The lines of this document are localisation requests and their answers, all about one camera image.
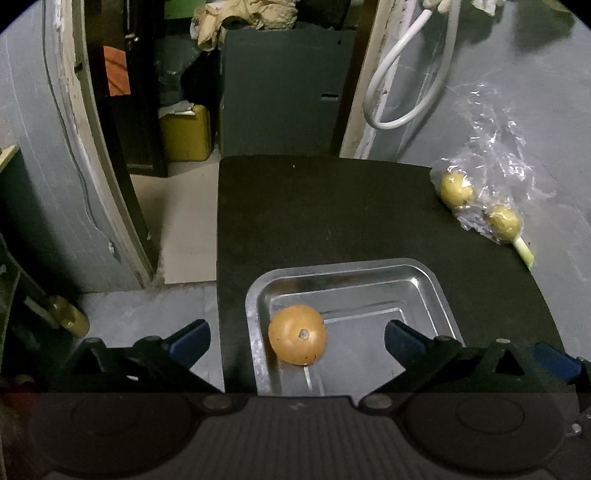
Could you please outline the large orange persimmon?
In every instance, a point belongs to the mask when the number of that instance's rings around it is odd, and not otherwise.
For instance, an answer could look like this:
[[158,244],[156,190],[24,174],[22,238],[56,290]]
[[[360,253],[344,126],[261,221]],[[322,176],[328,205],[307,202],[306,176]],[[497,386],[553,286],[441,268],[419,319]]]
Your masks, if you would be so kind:
[[308,366],[325,353],[327,328],[322,315],[307,305],[281,309],[270,320],[267,337],[276,358],[295,366]]

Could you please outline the yellow apple in bag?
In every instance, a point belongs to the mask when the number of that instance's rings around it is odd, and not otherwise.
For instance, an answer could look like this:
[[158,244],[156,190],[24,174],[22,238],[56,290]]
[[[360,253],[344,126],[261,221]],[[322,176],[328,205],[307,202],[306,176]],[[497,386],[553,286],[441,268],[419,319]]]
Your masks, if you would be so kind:
[[521,235],[522,220],[512,208],[494,205],[486,210],[485,217],[499,241],[513,242]]
[[440,183],[440,196],[450,208],[465,207],[476,199],[474,187],[461,171],[451,171],[443,175]]

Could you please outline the wooden side shelf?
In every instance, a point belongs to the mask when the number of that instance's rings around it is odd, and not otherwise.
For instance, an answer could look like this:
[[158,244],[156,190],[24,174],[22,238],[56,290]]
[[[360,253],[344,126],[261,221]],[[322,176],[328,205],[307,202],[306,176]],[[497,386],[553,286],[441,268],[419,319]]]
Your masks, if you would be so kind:
[[12,144],[6,148],[1,149],[0,153],[0,172],[9,165],[10,161],[15,157],[15,155],[20,151],[18,144]]

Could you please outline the clear plastic bag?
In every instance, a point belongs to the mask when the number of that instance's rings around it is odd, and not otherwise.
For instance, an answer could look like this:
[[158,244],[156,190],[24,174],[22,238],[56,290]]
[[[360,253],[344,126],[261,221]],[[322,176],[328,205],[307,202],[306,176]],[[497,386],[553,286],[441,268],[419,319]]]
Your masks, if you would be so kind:
[[456,153],[438,160],[431,169],[431,181],[440,199],[440,183],[445,173],[461,171],[471,181],[476,199],[460,208],[450,208],[460,225],[498,244],[487,223],[485,212],[494,205],[515,210],[525,228],[525,215],[534,206],[552,198],[556,188],[544,169],[526,157],[526,142],[500,93],[480,83],[468,87],[454,105],[468,123],[469,138]]

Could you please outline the beige crumpled cloth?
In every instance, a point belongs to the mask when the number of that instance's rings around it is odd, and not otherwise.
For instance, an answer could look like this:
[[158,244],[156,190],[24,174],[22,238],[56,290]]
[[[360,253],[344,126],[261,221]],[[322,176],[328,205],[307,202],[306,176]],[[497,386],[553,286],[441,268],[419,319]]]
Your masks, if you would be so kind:
[[195,9],[189,35],[204,52],[221,49],[230,30],[289,30],[297,21],[297,1],[226,0]]

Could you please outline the yellow plastic canister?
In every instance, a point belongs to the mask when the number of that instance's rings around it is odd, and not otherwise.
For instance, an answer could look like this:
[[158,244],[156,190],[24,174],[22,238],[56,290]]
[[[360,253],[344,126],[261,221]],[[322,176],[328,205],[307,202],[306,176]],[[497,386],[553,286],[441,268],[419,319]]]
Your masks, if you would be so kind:
[[207,108],[190,102],[163,107],[158,118],[164,150],[171,162],[200,162],[211,155],[211,122]]

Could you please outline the metal baking tray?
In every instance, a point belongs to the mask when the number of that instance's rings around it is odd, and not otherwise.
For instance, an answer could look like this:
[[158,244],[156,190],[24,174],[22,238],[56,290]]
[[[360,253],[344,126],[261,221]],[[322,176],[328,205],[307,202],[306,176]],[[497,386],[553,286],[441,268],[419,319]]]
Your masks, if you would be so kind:
[[[314,308],[327,328],[325,352],[310,366],[280,361],[270,347],[270,320],[291,305]],[[404,370],[385,347],[385,329],[392,320],[429,338],[462,338],[436,275],[408,258],[267,272],[249,288],[245,314],[262,396],[348,395],[360,401]]]

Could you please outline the dark green box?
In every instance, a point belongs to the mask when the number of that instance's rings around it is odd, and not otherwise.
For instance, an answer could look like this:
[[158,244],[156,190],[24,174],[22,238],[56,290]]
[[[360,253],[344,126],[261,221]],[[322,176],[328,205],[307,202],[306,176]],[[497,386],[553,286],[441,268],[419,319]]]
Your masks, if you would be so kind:
[[232,30],[221,53],[221,155],[328,156],[353,30]]

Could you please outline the yellow bottle on floor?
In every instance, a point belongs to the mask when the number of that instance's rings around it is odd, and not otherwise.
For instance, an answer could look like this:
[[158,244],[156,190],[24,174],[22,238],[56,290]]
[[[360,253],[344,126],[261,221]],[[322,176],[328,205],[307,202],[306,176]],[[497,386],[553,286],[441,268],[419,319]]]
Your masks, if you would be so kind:
[[49,312],[73,337],[81,339],[90,329],[88,318],[61,296],[51,297]]

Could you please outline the green leek stalk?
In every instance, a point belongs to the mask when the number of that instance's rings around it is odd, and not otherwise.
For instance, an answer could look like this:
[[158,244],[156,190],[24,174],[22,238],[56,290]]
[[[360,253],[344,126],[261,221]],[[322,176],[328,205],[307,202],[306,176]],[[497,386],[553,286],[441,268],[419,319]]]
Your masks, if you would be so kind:
[[531,270],[535,262],[535,255],[531,251],[528,243],[521,236],[519,236],[513,240],[513,246],[527,268]]

